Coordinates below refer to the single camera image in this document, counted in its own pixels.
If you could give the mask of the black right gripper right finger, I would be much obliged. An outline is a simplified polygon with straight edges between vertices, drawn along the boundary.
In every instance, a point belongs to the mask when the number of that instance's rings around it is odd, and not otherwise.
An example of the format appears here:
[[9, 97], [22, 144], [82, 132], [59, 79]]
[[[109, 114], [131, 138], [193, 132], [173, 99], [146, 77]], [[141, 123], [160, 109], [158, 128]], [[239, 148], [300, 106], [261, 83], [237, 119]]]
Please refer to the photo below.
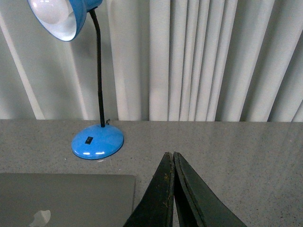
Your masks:
[[175, 164], [174, 197], [181, 227], [244, 227], [178, 152]]

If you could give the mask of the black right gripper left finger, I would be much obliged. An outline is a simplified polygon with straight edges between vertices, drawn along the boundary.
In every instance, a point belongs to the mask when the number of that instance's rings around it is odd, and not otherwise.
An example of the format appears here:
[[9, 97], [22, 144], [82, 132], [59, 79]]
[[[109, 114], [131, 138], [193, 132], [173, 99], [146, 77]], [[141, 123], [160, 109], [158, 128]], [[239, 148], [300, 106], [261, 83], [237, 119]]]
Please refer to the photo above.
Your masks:
[[173, 226], [175, 164], [166, 152], [143, 198], [124, 224], [125, 227]]

